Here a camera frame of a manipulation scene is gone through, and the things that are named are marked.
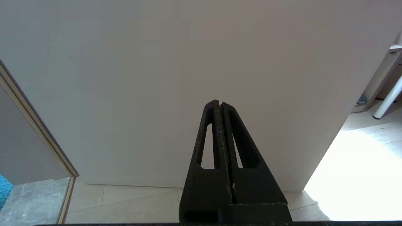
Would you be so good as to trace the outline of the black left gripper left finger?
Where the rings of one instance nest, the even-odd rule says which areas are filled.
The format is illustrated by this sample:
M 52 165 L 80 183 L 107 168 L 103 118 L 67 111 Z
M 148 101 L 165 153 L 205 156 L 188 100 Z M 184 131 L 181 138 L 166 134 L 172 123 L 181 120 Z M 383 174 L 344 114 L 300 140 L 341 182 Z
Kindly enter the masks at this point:
M 212 126 L 213 169 L 201 166 L 208 125 Z M 203 109 L 195 147 L 179 205 L 181 224 L 222 223 L 222 209 L 232 203 L 228 157 L 218 100 Z

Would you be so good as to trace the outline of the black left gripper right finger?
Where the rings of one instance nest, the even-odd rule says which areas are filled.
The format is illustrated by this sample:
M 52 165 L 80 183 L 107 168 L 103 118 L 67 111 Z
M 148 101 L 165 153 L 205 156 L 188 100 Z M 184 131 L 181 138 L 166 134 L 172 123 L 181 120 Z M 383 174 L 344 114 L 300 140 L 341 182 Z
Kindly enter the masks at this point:
M 220 209 L 225 223 L 292 221 L 288 202 L 237 110 L 222 103 L 232 202 Z

